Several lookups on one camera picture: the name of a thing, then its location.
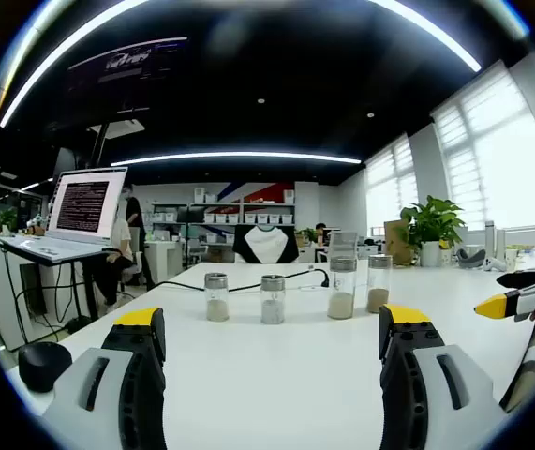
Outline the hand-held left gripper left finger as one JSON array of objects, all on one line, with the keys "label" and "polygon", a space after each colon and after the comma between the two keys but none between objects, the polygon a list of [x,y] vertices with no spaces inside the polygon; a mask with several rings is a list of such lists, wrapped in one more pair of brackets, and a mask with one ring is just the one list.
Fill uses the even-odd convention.
[{"label": "hand-held left gripper left finger", "polygon": [[117,319],[59,376],[41,422],[62,449],[165,449],[163,309]]}]

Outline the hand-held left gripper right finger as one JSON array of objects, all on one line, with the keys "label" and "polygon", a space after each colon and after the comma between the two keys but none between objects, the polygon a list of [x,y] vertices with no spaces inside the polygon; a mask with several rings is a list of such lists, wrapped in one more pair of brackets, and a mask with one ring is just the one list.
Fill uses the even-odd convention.
[{"label": "hand-held left gripper right finger", "polygon": [[382,449],[481,449],[506,421],[493,381],[421,311],[379,308]]}]

